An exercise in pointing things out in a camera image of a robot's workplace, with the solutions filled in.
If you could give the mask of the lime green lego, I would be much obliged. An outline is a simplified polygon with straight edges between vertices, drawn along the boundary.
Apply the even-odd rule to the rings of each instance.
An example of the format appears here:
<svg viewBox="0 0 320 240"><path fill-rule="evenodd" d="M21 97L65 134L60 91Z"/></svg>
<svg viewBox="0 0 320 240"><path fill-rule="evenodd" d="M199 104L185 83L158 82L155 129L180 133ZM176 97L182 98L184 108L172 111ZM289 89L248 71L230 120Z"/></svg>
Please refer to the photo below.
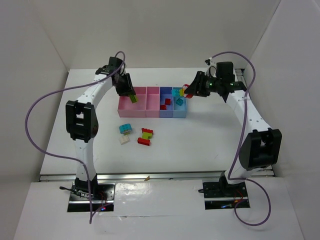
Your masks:
<svg viewBox="0 0 320 240"><path fill-rule="evenodd" d="M137 103L138 102L138 98L135 94L130 94L129 95L129 99L131 101L132 104Z"/></svg>

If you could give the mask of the teal rounded lego block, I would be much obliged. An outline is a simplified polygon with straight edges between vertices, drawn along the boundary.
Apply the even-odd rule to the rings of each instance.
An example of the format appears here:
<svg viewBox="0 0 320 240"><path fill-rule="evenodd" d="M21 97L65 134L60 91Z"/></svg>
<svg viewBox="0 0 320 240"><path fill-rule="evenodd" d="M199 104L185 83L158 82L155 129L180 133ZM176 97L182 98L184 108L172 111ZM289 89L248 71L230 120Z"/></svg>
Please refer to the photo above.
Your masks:
<svg viewBox="0 0 320 240"><path fill-rule="evenodd" d="M119 126L119 132L120 132L120 134L122 134L122 135L128 135L128 134L130 134L132 131L133 131L133 129L132 129L132 126L131 126L130 123L126 123L126 124L123 124L123 125L120 125L120 126Z"/></svg>

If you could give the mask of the small red lego brick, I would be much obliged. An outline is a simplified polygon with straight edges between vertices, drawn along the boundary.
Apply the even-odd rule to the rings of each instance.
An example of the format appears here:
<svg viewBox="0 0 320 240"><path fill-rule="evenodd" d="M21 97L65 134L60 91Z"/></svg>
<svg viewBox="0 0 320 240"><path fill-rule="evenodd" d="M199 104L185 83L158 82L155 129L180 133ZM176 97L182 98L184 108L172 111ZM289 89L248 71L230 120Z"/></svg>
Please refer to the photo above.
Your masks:
<svg viewBox="0 0 320 240"><path fill-rule="evenodd" d="M170 98L166 98L165 99L165 101L164 101L164 104L166 105L166 106L170 106L171 105L171 99Z"/></svg>

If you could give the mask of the red green lego assembly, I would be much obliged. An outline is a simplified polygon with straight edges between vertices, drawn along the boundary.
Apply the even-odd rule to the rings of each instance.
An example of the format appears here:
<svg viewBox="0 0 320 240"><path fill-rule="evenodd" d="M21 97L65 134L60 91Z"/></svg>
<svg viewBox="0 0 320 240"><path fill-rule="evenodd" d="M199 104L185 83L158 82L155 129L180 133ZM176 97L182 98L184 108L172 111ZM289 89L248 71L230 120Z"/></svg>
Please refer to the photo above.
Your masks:
<svg viewBox="0 0 320 240"><path fill-rule="evenodd" d="M151 145L151 138L153 137L154 131L147 128L141 129L142 135L137 139L137 143L145 146Z"/></svg>

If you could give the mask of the white lego brick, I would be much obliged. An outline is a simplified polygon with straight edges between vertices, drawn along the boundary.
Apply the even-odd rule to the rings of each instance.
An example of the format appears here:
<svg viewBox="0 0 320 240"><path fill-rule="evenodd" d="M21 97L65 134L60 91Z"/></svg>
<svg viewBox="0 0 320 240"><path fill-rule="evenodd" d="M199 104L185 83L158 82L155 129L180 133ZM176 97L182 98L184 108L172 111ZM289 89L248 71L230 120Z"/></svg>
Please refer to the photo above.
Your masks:
<svg viewBox="0 0 320 240"><path fill-rule="evenodd" d="M127 135L123 135L119 138L119 143L121 145L127 144L130 142L130 138Z"/></svg>

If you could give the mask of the multicolour lego assembly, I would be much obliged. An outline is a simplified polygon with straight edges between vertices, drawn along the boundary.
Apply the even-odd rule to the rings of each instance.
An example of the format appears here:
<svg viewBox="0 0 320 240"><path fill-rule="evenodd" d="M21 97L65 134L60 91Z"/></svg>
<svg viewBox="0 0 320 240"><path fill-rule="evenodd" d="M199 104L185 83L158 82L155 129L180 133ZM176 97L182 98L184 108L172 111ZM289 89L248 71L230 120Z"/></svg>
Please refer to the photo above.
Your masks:
<svg viewBox="0 0 320 240"><path fill-rule="evenodd" d="M187 99L191 99L193 97L193 95L185 93L185 90L188 87L189 87L188 84L184 84L182 87L173 87L171 90L171 94L173 97L184 97Z"/></svg>

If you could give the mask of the small teal lego brick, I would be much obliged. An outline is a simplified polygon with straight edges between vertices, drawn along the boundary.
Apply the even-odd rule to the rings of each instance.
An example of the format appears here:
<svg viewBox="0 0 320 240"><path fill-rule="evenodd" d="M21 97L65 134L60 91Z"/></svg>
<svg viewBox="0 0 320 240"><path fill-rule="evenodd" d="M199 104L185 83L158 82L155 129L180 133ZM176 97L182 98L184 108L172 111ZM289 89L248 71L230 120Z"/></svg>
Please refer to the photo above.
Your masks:
<svg viewBox="0 0 320 240"><path fill-rule="evenodd" d="M178 106L182 106L183 103L184 103L184 100L181 99L181 98L178 98L178 99L175 101L175 103L176 103Z"/></svg>

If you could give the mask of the red sloped lego piece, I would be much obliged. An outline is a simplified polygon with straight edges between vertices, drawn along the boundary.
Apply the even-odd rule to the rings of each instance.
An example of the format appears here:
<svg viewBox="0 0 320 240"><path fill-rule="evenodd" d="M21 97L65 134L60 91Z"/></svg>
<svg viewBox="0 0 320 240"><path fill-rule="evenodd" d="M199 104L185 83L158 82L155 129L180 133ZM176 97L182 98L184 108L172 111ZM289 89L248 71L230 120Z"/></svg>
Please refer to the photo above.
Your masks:
<svg viewBox="0 0 320 240"><path fill-rule="evenodd" d="M167 106L165 104L160 105L160 110L166 110L166 109L167 109Z"/></svg>

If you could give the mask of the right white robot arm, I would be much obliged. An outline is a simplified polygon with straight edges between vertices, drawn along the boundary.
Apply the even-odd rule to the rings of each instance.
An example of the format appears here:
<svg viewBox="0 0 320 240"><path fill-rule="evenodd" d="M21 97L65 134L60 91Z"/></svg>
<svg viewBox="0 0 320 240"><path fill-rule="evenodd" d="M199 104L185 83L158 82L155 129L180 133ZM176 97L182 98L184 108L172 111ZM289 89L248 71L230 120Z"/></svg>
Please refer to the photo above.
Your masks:
<svg viewBox="0 0 320 240"><path fill-rule="evenodd" d="M206 197L215 194L235 197L245 179L278 161L282 133L279 129L273 129L261 117L248 89L236 79L232 62L213 63L209 58L205 63L208 69L196 73L192 83L184 89L184 94L191 98L208 97L211 93L217 93L233 110L242 129L235 160L220 175L218 186L214 189L204 187L203 194Z"/></svg>

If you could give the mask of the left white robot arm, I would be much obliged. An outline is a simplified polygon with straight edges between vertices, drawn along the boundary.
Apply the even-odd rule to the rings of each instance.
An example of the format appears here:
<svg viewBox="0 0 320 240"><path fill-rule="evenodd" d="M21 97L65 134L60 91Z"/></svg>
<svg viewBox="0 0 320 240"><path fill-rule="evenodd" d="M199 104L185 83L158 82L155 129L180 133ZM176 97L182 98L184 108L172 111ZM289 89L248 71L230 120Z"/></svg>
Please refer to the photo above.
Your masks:
<svg viewBox="0 0 320 240"><path fill-rule="evenodd" d="M99 130L96 108L113 87L120 97L136 102L130 74L125 70L124 61L116 56L111 56L108 64L97 69L92 85L81 96L65 105L66 131L74 141L76 158L81 161L74 182L77 192L95 196L99 191L93 156L93 142Z"/></svg>

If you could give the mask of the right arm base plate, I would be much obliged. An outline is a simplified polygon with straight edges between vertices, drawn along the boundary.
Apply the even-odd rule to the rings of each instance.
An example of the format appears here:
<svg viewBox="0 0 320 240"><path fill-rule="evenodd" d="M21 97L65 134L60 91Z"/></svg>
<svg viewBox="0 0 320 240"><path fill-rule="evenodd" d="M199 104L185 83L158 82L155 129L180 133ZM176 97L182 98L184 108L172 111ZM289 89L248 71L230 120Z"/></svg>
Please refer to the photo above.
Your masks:
<svg viewBox="0 0 320 240"><path fill-rule="evenodd" d="M244 182L223 188L220 182L203 182L198 190L204 197L206 210L250 208L247 188Z"/></svg>

